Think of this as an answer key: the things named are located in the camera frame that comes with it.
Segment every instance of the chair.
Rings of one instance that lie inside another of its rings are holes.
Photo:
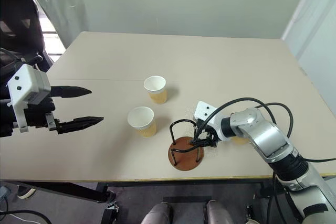
[[[19,53],[27,63],[37,64],[41,71],[46,72],[53,61],[45,52],[35,1],[1,0],[0,17],[1,47]]]

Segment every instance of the floor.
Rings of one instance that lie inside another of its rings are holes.
[[[95,189],[97,183],[80,183]],[[53,224],[100,224],[105,204],[65,197],[44,191],[36,191],[28,199],[21,200],[16,196],[16,186],[2,182],[1,185],[8,187],[12,193],[8,197],[9,209],[29,209],[46,215]],[[259,191],[260,184],[221,184],[221,185],[158,185],[138,187],[115,187],[109,190],[117,194],[117,204],[120,207],[118,224],[140,224],[147,212],[164,197],[176,197],[177,199],[188,196],[203,196],[204,198],[216,199],[227,208],[236,224],[246,222],[246,206],[252,205],[256,219],[265,222],[267,200],[258,199],[254,196]],[[297,223],[293,219],[290,209],[280,197],[280,204],[285,212],[288,223]],[[173,203],[174,224],[203,224],[204,203]],[[1,203],[0,209],[5,210],[5,204]],[[30,214],[19,214],[21,218],[44,223],[39,217]],[[271,222],[281,223],[276,211],[275,204],[272,207]],[[0,222],[1,224],[25,223],[12,216]]]

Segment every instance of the wooden base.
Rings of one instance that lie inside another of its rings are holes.
[[[175,159],[176,159],[176,163],[177,165],[174,165],[174,160],[171,154],[171,149],[180,149],[180,150],[186,150],[189,149],[191,147],[193,147],[192,145],[189,144],[189,142],[191,141],[192,137],[189,136],[184,136],[184,137],[180,137],[176,140],[176,144],[171,144],[171,146],[169,147],[168,150],[168,158],[170,163],[178,170],[192,170],[195,167],[197,167],[203,157],[204,157],[204,150],[202,147],[199,147],[197,149],[194,149],[190,152],[186,152],[186,153],[179,153],[179,152],[174,152],[175,155]]]

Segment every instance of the table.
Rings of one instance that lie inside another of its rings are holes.
[[[154,104],[143,80],[167,79],[168,101]],[[168,160],[169,125],[192,119],[198,101],[213,106],[240,97],[282,102],[294,115],[291,140],[306,158],[334,157],[336,119],[316,88],[280,39],[212,38],[118,33],[81,33],[48,71],[51,85],[80,86],[92,94],[54,98],[55,118],[104,116],[83,131],[57,135],[29,128],[0,139],[0,178],[53,182],[164,181],[268,178],[271,169],[249,144],[219,143],[206,147],[202,163],[183,172]],[[154,110],[158,131],[143,138],[127,124],[135,106]],[[224,113],[241,111],[241,102]],[[286,132],[288,115],[272,108]],[[188,124],[174,128],[190,135]],[[323,175],[335,175],[334,162],[314,164]]]

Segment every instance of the wall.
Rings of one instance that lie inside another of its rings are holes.
[[[81,31],[280,38],[299,0],[38,0],[67,47]]]
[[[305,0],[290,26],[285,42],[336,115],[336,0]]]

